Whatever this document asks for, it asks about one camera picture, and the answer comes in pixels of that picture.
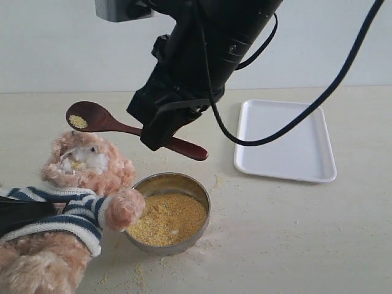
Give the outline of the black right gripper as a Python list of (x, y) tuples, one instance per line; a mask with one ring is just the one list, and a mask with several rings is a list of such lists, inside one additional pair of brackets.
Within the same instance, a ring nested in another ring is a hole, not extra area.
[(128, 114), (143, 124), (141, 141), (156, 151), (183, 126), (217, 102), (281, 1), (147, 1), (175, 19), (169, 35), (157, 38), (157, 64), (133, 96)]

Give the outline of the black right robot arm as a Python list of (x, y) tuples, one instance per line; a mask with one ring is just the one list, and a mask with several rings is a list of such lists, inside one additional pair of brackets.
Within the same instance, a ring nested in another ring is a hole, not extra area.
[(148, 1), (176, 24), (159, 36), (157, 59), (146, 84), (127, 111), (142, 124), (141, 141), (163, 147), (183, 126), (220, 101), (232, 73), (241, 67), (279, 1)]

